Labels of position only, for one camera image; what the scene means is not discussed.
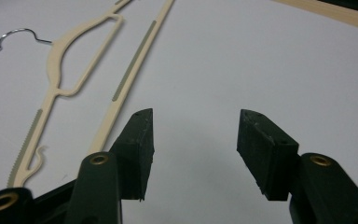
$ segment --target hanger hook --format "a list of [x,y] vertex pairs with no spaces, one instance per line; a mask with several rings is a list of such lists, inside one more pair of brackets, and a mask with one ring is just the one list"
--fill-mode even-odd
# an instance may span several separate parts
[[33,30],[27,29],[27,28],[20,28],[20,29],[12,30],[12,31],[10,31],[10,32],[8,32],[8,33],[6,33],[6,34],[4,34],[4,35],[1,36],[1,38],[0,38],[0,51],[3,49],[3,48],[2,48],[2,41],[4,41],[4,39],[5,39],[8,35],[12,35],[12,34],[14,34],[14,33],[22,32],[22,31],[31,32],[31,33],[34,35],[34,39],[35,39],[36,41],[43,42],[43,43],[47,43],[47,44],[51,44],[51,41],[37,38],[36,33],[35,33]]

